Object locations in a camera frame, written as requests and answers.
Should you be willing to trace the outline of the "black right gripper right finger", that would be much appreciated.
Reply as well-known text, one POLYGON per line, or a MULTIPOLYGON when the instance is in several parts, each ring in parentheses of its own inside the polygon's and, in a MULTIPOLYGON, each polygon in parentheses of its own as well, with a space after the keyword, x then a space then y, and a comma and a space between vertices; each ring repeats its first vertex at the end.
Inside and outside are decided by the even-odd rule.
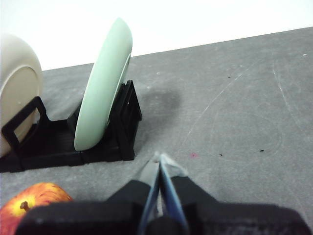
POLYGON ((192 181, 185 168, 160 154, 162 192, 168 214, 191 235, 308 235, 292 209, 273 204, 225 203, 192 181))

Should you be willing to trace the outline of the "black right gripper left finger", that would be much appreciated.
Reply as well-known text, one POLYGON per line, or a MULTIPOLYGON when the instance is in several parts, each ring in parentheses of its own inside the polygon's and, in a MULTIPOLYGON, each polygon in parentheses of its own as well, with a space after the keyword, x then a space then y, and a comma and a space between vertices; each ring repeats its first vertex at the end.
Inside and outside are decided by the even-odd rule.
POLYGON ((39 206, 26 213, 18 235, 136 234, 159 171, 159 153, 105 201, 78 201, 39 206))

